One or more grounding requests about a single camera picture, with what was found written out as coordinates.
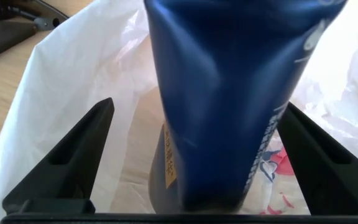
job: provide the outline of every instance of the wooden surface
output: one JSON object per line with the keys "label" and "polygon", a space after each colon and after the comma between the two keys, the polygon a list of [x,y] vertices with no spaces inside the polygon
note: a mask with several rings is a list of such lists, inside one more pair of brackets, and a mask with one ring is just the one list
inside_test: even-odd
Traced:
{"label": "wooden surface", "polygon": [[[92,0],[46,0],[69,16],[74,15]],[[17,86],[34,46],[49,32],[38,32],[33,37],[0,54],[0,131],[11,106]]]}

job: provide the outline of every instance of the plastic bag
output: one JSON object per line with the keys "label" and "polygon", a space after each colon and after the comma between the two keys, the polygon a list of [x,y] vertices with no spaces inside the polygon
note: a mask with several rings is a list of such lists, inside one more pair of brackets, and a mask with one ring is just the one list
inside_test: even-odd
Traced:
{"label": "plastic bag", "polygon": [[[292,102],[358,157],[356,2],[321,38]],[[109,96],[116,112],[91,200],[97,212],[153,212],[147,181],[164,118],[148,33],[141,0],[100,0],[35,47],[0,133],[0,219],[9,191]],[[308,212],[281,149],[276,136],[241,213]]]}

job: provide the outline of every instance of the blue tube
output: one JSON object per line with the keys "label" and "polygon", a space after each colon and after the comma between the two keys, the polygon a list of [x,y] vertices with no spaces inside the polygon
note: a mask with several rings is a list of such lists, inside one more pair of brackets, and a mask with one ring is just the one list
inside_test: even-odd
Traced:
{"label": "blue tube", "polygon": [[157,213],[241,206],[300,75],[342,0],[145,0],[166,125]]}

